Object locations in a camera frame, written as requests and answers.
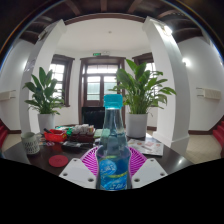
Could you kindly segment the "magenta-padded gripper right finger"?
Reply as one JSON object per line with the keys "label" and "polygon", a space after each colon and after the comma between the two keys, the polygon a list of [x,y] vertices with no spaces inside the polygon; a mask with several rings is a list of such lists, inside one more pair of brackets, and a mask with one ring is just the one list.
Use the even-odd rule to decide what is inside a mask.
{"label": "magenta-padded gripper right finger", "polygon": [[147,159],[142,153],[132,147],[129,150],[131,152],[129,174],[133,189],[143,187],[167,175],[156,159]]}

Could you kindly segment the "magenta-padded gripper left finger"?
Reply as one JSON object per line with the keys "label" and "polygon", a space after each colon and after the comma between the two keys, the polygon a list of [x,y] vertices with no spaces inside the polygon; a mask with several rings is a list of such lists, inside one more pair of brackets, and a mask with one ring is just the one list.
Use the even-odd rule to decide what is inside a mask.
{"label": "magenta-padded gripper left finger", "polygon": [[96,150],[94,147],[80,159],[72,158],[60,173],[60,177],[81,187],[95,189],[98,174]]}

